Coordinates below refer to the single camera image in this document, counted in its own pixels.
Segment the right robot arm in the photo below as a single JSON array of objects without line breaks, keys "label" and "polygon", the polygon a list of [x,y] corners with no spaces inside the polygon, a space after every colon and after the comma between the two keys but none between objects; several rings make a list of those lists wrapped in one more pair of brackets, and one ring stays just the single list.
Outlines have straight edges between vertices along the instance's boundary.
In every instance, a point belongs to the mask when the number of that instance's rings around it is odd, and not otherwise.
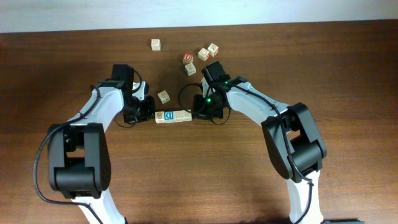
[{"label": "right robot arm", "polygon": [[258,124],[271,163],[287,183],[290,222],[322,223],[318,180],[327,150],[309,108],[269,98],[243,77],[231,78],[219,62],[201,73],[202,94],[195,97],[195,114],[213,119],[228,108]]}]

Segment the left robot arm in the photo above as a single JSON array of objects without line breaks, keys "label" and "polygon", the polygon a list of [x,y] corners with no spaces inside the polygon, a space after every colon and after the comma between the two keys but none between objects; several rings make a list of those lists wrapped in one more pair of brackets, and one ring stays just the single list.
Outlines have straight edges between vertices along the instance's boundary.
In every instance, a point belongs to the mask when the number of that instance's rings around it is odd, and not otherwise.
[{"label": "left robot arm", "polygon": [[111,78],[91,87],[91,97],[73,118],[49,128],[49,183],[64,197],[65,205],[77,205],[90,223],[126,223],[113,201],[109,185],[111,161],[105,132],[118,115],[125,127],[154,118],[154,98],[138,72],[127,64],[115,64]]}]

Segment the wooden block red drawing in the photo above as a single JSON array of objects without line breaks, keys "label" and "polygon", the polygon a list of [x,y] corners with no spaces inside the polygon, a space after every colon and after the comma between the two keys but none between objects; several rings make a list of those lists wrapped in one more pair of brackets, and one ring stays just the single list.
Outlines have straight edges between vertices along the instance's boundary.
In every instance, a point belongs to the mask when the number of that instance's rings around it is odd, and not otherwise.
[{"label": "wooden block red drawing", "polygon": [[155,112],[155,122],[157,124],[165,123],[165,115],[163,111],[156,111]]}]

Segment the blue D wooden block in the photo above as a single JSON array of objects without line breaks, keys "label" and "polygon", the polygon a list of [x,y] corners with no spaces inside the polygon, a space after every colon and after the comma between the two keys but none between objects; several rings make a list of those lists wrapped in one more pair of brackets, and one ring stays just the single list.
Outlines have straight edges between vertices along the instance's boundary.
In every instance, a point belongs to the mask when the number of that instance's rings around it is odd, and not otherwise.
[{"label": "blue D wooden block", "polygon": [[174,122],[174,112],[173,111],[165,111],[164,112],[164,120],[165,120],[165,123],[173,123]]}]

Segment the wooden block red picture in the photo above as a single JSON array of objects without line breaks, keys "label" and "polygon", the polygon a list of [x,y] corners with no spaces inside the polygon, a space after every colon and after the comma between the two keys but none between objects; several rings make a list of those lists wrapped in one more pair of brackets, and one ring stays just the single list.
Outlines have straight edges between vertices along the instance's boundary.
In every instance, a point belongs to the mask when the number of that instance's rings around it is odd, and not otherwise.
[{"label": "wooden block red picture", "polygon": [[191,121],[192,114],[189,111],[182,110],[183,121]]}]

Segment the red E wooden block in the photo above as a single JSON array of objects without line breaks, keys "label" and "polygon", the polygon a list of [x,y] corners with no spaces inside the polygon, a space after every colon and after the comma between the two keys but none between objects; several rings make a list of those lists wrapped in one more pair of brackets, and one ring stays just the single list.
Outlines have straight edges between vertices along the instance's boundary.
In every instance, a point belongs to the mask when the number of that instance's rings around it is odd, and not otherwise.
[{"label": "red E wooden block", "polygon": [[174,123],[183,122],[183,112],[182,111],[174,111],[173,112],[173,121]]}]

